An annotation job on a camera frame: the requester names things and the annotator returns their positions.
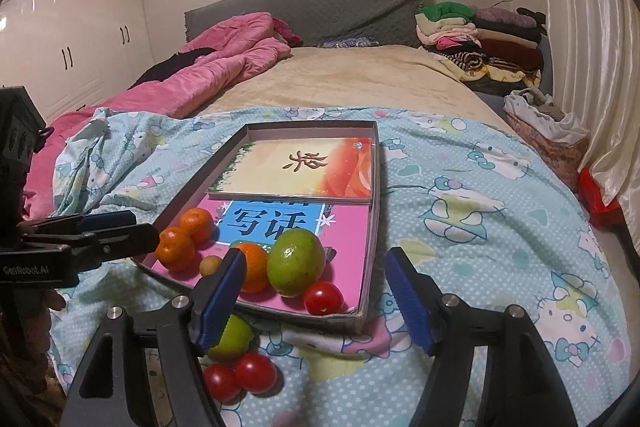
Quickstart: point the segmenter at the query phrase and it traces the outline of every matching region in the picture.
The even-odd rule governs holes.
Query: pink comforter
[[[164,82],[145,82],[113,98],[78,111],[68,112],[52,123],[54,133],[45,148],[33,157],[24,190],[24,219],[40,219],[53,213],[53,174],[65,141],[78,133],[97,107],[116,111],[149,111],[185,118],[225,87],[248,80],[289,57],[289,46],[276,38],[269,13],[231,17],[212,26],[180,49],[215,48],[193,66],[178,71]]]

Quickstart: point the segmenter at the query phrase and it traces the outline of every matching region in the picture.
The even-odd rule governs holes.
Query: white curtain
[[[591,131],[582,166],[618,198],[640,252],[640,11],[633,0],[548,0],[554,100]]]

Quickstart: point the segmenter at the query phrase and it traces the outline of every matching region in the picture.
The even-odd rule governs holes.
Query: striped cloth
[[[434,52],[447,57],[457,67],[465,71],[479,70],[486,60],[486,55],[478,52],[442,53],[440,50]]]
[[[500,68],[501,70],[507,71],[522,71],[524,74],[535,75],[538,70],[526,70],[522,66],[514,64],[513,62],[509,62],[507,60],[502,60],[497,57],[487,57],[487,63],[495,68]]]

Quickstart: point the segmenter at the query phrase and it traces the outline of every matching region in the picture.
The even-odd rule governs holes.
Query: gray headboard
[[[270,12],[305,41],[305,46],[346,37],[380,44],[420,47],[415,18],[420,0],[219,0],[184,14],[187,42],[234,15]]]

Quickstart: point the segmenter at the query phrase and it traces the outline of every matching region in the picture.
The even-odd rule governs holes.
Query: pillow
[[[368,37],[351,37],[340,41],[328,41],[318,45],[318,48],[373,48],[380,43]]]

